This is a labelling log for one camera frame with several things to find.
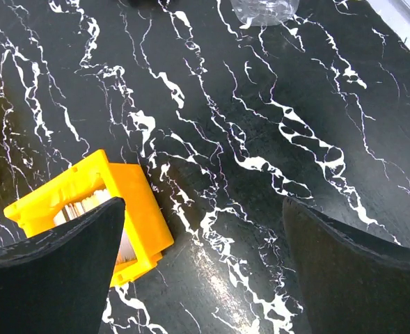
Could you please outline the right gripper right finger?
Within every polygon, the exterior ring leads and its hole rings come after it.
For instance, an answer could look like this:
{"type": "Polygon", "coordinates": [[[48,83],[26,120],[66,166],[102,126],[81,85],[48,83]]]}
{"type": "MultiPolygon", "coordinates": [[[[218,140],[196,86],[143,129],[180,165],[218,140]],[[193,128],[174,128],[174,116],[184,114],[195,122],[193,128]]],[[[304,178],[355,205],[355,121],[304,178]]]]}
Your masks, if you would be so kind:
{"type": "Polygon", "coordinates": [[[410,248],[294,198],[283,225],[313,333],[410,333],[410,248]]]}

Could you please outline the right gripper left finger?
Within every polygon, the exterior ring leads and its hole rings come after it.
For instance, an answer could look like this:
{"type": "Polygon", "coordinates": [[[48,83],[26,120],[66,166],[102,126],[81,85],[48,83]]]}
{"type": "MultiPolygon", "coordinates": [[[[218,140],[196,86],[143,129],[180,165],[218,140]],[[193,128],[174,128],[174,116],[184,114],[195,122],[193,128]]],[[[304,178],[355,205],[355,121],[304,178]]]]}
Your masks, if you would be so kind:
{"type": "Polygon", "coordinates": [[[98,333],[125,201],[0,248],[0,333],[98,333]]]}

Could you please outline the orange card box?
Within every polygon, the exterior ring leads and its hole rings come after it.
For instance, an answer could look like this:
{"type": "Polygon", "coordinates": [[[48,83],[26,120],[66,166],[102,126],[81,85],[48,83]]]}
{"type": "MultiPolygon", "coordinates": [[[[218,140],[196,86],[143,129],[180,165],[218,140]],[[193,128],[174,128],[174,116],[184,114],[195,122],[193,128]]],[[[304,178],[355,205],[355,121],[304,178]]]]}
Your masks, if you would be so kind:
{"type": "Polygon", "coordinates": [[[133,282],[157,266],[174,240],[159,205],[138,164],[117,164],[97,150],[48,183],[7,206],[3,213],[33,237],[55,226],[64,206],[107,190],[125,201],[124,232],[135,258],[115,266],[111,286],[133,282]]]}

